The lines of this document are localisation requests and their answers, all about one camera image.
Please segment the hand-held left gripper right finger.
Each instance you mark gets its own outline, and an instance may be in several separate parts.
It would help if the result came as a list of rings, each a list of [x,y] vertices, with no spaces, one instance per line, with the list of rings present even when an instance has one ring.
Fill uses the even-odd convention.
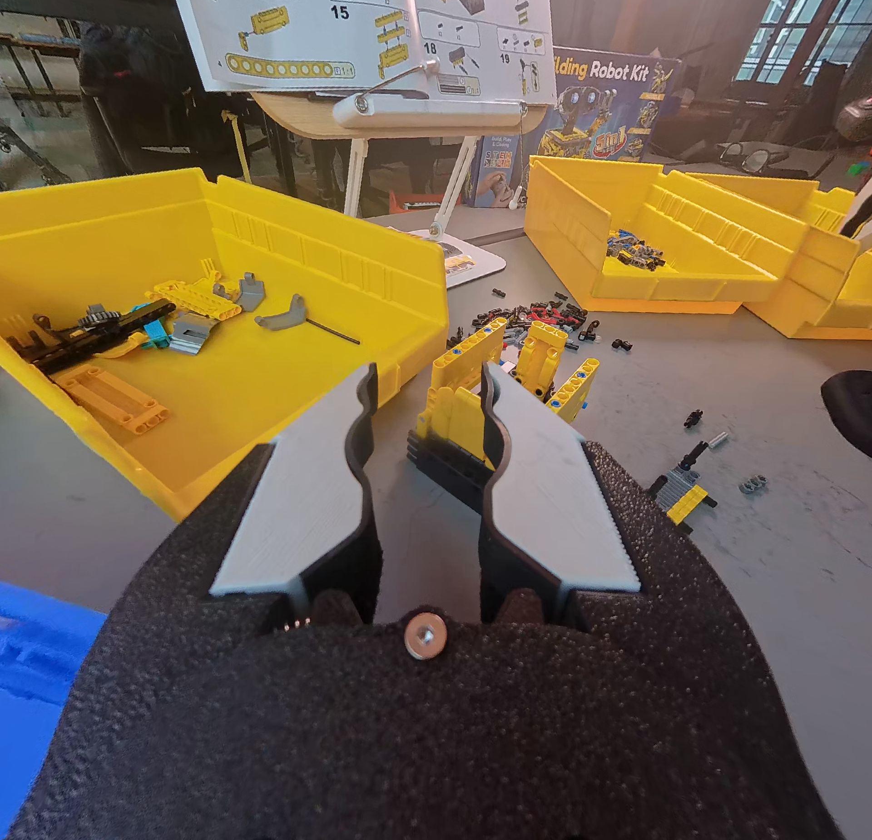
[[[481,367],[483,447],[495,465],[482,494],[481,621],[531,591],[545,622],[570,618],[576,592],[639,596],[625,529],[584,437],[487,362]]]

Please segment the yellow black lego model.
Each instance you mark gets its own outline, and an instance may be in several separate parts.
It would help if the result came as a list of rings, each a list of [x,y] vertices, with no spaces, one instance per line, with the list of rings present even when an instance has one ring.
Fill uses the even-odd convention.
[[[545,323],[536,314],[526,318],[532,321],[520,322],[518,311],[492,312],[476,319],[468,337],[450,338],[446,352],[432,363],[426,405],[408,435],[410,462],[476,513],[495,472],[484,448],[482,366],[496,366],[566,423],[586,406],[600,366],[587,358],[557,387],[562,355],[575,343],[561,325]]]

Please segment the yellow plastic bin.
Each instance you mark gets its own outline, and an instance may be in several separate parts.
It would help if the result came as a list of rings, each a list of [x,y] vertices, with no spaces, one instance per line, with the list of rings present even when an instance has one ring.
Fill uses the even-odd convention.
[[[3,192],[1,231],[2,368],[177,521],[356,368],[376,364],[382,405],[446,340],[440,246],[199,169]],[[263,281],[255,311],[220,322],[196,356],[93,359],[168,408],[140,436],[79,406],[6,342],[29,344],[35,313],[66,328],[91,304],[125,311],[158,283],[193,283],[207,258],[227,281]],[[307,322],[276,333],[255,323],[295,293],[308,318],[361,345]]]
[[[763,301],[788,251],[727,217],[735,194],[642,163],[534,157],[525,231],[572,298],[590,311],[733,314]],[[607,256],[625,229],[664,253],[655,272]]]
[[[693,173],[735,194],[727,217],[788,251],[763,301],[744,307],[784,337],[871,339],[870,246],[841,234],[855,195],[817,181]]]

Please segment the pile of small lego pins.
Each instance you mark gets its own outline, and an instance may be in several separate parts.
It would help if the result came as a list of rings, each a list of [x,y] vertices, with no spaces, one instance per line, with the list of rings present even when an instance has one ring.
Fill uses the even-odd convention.
[[[476,296],[470,301],[459,294],[460,288],[449,291],[450,321],[446,339],[449,353],[458,351],[461,345],[476,333],[489,329],[491,323],[503,320],[503,350],[500,362],[516,362],[523,344],[535,322],[568,336],[566,348],[577,352],[583,345],[598,343],[600,322],[590,319],[588,311],[572,303],[565,296],[555,293],[550,301],[512,304],[504,291],[491,289],[489,300]]]

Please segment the heap of grey yellow lego parts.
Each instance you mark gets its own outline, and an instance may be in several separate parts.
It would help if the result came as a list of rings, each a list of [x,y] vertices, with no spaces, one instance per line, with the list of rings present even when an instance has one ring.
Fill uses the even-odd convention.
[[[654,249],[633,233],[618,229],[612,230],[607,238],[607,256],[620,263],[650,272],[666,266],[664,253]]]

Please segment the blue plastic bin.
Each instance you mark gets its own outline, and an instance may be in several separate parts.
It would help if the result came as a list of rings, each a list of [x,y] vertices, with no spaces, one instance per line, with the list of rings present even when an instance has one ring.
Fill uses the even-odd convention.
[[[99,611],[1,584],[1,836],[42,768],[105,619]]]

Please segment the grey curved lego piece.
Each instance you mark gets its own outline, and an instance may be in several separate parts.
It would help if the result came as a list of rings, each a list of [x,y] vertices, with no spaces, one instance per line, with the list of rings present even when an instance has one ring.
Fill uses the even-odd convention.
[[[308,308],[302,295],[295,293],[289,308],[270,316],[255,316],[255,323],[262,329],[273,333],[287,331],[308,321]]]

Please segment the black lego beam with gears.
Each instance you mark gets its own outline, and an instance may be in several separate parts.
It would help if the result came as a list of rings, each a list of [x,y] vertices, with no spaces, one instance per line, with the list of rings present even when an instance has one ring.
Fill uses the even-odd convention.
[[[65,329],[54,328],[47,315],[35,313],[33,322],[49,335],[51,342],[44,341],[36,331],[29,332],[29,344],[22,344],[13,336],[7,337],[6,342],[24,362],[51,376],[125,343],[133,333],[143,331],[148,323],[168,317],[176,309],[175,303],[161,298],[125,314],[89,313],[75,326]]]

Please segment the blue toy kit box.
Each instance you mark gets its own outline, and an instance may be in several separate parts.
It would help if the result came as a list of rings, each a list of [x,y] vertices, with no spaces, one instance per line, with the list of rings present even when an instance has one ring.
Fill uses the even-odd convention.
[[[479,209],[527,200],[534,156],[638,162],[682,61],[614,51],[556,47],[555,104],[520,135],[485,137],[462,192]]]

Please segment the black mesh chair back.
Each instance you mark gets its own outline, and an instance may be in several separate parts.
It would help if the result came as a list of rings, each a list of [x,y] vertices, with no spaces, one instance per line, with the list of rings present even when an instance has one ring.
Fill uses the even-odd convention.
[[[871,457],[871,371],[837,373],[822,384],[821,396],[838,433]]]

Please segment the white wooden book stand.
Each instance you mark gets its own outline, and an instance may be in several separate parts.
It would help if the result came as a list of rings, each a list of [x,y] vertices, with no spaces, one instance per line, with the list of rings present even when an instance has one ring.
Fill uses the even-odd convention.
[[[358,91],[331,102],[307,93],[253,93],[254,101],[279,126],[309,139],[348,139],[351,141],[350,167],[346,177],[343,213],[356,217],[369,143],[373,139],[419,139],[462,137],[461,149],[452,169],[446,192],[428,230],[416,235],[459,251],[466,268],[446,275],[447,289],[490,277],[506,267],[506,261],[483,246],[473,245],[447,232],[454,207],[466,175],[474,160],[477,143],[489,135],[524,136],[535,130],[548,104],[527,105],[522,101],[482,101],[411,97],[409,91],[392,93],[387,86],[410,76],[435,79],[438,88],[448,86],[436,58],[403,71],[376,87]]]

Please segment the black office chair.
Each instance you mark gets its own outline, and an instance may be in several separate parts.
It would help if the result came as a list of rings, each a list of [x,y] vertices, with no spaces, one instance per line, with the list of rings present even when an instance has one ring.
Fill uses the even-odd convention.
[[[183,33],[80,21],[79,35],[79,89],[101,177],[239,173],[223,101],[203,89]]]

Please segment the instruction booklet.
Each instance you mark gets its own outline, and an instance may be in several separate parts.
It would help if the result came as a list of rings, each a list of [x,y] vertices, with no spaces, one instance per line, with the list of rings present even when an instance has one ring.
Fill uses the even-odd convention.
[[[550,0],[175,0],[210,91],[554,104]]]

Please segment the grey lego bracket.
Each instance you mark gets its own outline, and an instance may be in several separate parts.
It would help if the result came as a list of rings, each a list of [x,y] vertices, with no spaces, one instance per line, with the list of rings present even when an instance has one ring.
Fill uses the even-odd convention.
[[[233,302],[243,312],[253,312],[265,298],[263,281],[247,271],[234,286],[230,283],[216,281],[212,285],[212,293],[225,300]]]

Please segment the yellow lego frame assembly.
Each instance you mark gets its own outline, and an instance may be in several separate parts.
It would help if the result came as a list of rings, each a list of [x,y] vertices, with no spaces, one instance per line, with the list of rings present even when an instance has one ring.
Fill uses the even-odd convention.
[[[224,322],[243,312],[238,303],[241,289],[238,283],[227,281],[211,259],[201,260],[202,276],[193,283],[168,280],[148,289],[148,302],[161,299],[176,305],[177,311],[193,312],[204,318]]]

